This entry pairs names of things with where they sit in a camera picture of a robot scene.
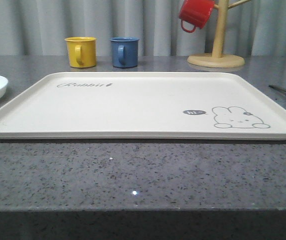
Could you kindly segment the cream rabbit serving tray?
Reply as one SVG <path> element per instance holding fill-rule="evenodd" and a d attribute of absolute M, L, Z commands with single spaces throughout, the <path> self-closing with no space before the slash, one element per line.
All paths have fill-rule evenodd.
<path fill-rule="evenodd" d="M 0 108 L 0 139 L 286 140 L 286 110 L 221 72 L 59 72 Z"/>

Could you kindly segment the blue mug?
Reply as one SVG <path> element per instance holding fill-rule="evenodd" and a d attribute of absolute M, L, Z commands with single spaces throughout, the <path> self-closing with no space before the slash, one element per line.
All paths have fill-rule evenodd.
<path fill-rule="evenodd" d="M 138 45 L 137 37 L 112 37 L 111 61 L 117 68 L 133 68 L 138 65 Z"/>

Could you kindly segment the yellow mug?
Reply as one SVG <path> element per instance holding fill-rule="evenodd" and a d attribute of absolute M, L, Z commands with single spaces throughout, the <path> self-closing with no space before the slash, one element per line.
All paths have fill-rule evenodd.
<path fill-rule="evenodd" d="M 72 68 L 91 68 L 96 66 L 96 38 L 95 37 L 67 37 L 69 65 Z"/>

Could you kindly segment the wooden mug tree stand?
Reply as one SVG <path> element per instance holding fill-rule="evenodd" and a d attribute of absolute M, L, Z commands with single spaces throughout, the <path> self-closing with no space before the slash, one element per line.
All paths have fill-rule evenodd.
<path fill-rule="evenodd" d="M 228 18 L 228 10 L 250 0 L 239 0 L 229 4 L 228 0 L 219 0 L 214 7 L 218 10 L 216 30 L 211 53 L 193 54 L 187 58 L 187 62 L 202 67 L 209 68 L 235 68 L 245 64 L 243 57 L 223 54 L 225 32 Z"/>

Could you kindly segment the red mug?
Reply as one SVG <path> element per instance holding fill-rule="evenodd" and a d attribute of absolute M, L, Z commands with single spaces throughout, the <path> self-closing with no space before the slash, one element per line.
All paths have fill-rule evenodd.
<path fill-rule="evenodd" d="M 185 0 L 179 12 L 182 30 L 193 33 L 196 28 L 202 29 L 209 20 L 214 7 L 214 0 Z M 186 29 L 184 22 L 193 25 L 193 29 Z"/>

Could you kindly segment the grey curtain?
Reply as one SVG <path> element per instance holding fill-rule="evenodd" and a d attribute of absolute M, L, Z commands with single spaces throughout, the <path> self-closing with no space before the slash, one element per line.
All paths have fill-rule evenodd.
<path fill-rule="evenodd" d="M 98 56 L 110 38 L 139 38 L 141 56 L 210 52 L 218 13 L 193 33 L 180 27 L 180 0 L 0 0 L 0 55 L 62 56 L 65 38 L 95 37 Z M 252 0 L 228 11 L 224 52 L 286 56 L 286 0 Z"/>

